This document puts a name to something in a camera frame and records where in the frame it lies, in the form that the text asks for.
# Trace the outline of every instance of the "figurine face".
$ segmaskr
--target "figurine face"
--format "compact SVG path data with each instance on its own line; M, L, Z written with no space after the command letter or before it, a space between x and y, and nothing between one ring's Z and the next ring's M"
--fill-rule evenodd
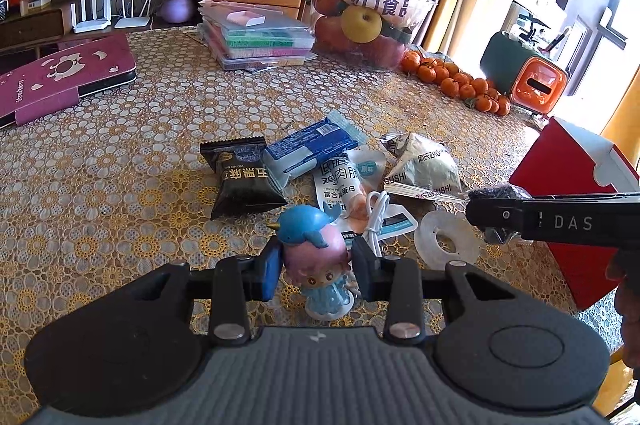
M344 270L342 269L342 266L337 264L332 268L316 272L313 275L308 275L305 280L303 280L300 287L304 289L323 288L324 286L333 284L343 274Z

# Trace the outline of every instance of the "metal screw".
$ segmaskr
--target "metal screw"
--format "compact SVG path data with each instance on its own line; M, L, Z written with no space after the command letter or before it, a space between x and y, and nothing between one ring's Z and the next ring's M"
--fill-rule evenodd
M244 328L238 324L220 324L213 334L221 340L237 340L244 336Z
M420 328L411 322L397 322L392 324L389 332L396 339L414 339L420 335Z

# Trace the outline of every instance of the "orange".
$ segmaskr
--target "orange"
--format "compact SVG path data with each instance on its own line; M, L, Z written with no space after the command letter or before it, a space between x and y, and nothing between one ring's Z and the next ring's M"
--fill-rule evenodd
M414 73L420 67L420 62L422 60L422 55L416 51L407 51L402 57L402 62L400 62L400 68L402 72L411 72Z
M488 112L491 109L491 98L488 96L478 96L476 98L476 109L480 112Z
M493 87L489 87L489 89L486 92L486 95L492 100L497 100L500 97L500 93L497 90L495 90Z
M462 100L468 100L469 98L475 98L475 97L476 97L476 90L474 89L473 85L465 84L460 87L460 98L462 98Z
M476 94L486 94L486 92L489 90L489 86L486 85L486 80L483 80L482 78L476 78L473 82L471 82L471 85L474 86Z
M451 78L453 78L454 82L458 82L460 85L471 83L471 80L469 80L469 77L464 72L457 72L456 74L452 74Z
M447 71L449 71L449 76L451 76L452 78L453 76L455 76L460 72L460 68L457 65L455 65L453 62L448 62L447 64L444 64L444 67L447 68Z
M433 69L436 72L436 84L440 85L443 80L449 78L449 71L447 71L447 68L443 68L442 66L435 66Z
M436 72L433 68L426 64L422 64L418 67L418 78L425 84L431 84L436 79Z
M458 82L454 82L451 78L445 78L440 84L440 90L447 96L455 98L460 91L460 86Z
M511 112L511 102L505 96L498 98L498 111L495 113L498 116L507 116Z

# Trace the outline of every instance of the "yellow pear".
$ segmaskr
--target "yellow pear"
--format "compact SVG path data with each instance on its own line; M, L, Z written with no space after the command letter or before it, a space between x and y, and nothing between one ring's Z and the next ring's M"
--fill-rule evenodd
M357 44L367 44L382 31L382 17L364 6L349 6L340 17L342 32Z

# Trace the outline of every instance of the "white router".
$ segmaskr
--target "white router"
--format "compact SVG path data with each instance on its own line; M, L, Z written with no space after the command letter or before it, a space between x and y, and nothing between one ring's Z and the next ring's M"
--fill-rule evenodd
M91 20L86 19L85 0L80 1L81 22L78 22L76 4L71 5L71 25L75 33L87 33L89 31L103 30L111 25L111 0L102 0L103 18L98 18L97 0L91 0Z
M117 29L143 28L144 26L149 24L149 21L151 20L151 17L149 16L149 12L151 10L151 0L145 0L145 3L142 5L142 10L140 10L140 15L137 17L134 15L133 0L131 0L131 15L128 18L127 18L126 4L124 0L121 0L121 1L122 1L122 18L115 25Z

